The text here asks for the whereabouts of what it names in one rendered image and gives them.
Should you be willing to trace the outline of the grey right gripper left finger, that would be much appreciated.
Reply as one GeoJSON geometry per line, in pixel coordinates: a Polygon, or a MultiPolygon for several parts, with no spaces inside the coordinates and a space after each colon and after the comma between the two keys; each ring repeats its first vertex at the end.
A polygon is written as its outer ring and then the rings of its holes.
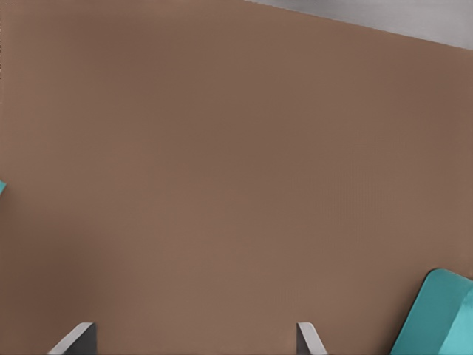
{"type": "Polygon", "coordinates": [[[97,355],[96,324],[79,323],[47,355],[97,355]]]}

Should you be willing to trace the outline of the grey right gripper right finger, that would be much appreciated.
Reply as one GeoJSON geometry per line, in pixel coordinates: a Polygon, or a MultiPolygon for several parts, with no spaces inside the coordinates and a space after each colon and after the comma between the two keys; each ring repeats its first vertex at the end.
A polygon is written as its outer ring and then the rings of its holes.
{"type": "Polygon", "coordinates": [[[296,323],[297,355],[328,355],[328,352],[311,322],[296,323]]]}

